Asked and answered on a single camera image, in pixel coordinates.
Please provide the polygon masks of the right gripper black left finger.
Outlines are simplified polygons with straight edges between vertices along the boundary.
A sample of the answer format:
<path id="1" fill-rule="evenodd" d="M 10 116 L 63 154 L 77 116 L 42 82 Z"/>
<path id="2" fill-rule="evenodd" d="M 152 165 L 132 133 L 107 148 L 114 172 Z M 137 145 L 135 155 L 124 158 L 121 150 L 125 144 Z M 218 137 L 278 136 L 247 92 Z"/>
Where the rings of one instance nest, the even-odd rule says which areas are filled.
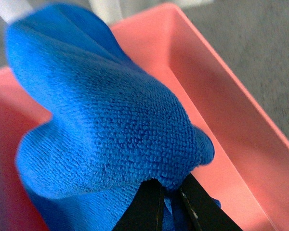
<path id="1" fill-rule="evenodd" d="M 156 179 L 142 182 L 114 231 L 163 230 L 164 191 Z"/>

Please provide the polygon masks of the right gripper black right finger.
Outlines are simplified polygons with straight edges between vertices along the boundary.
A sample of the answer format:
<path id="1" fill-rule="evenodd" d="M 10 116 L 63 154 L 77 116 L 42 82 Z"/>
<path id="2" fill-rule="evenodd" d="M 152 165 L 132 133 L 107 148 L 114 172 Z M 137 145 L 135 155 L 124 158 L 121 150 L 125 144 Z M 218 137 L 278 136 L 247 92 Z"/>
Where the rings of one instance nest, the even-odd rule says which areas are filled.
<path id="1" fill-rule="evenodd" d="M 183 204 L 195 231 L 242 230 L 209 196 L 192 174 L 180 187 Z"/>

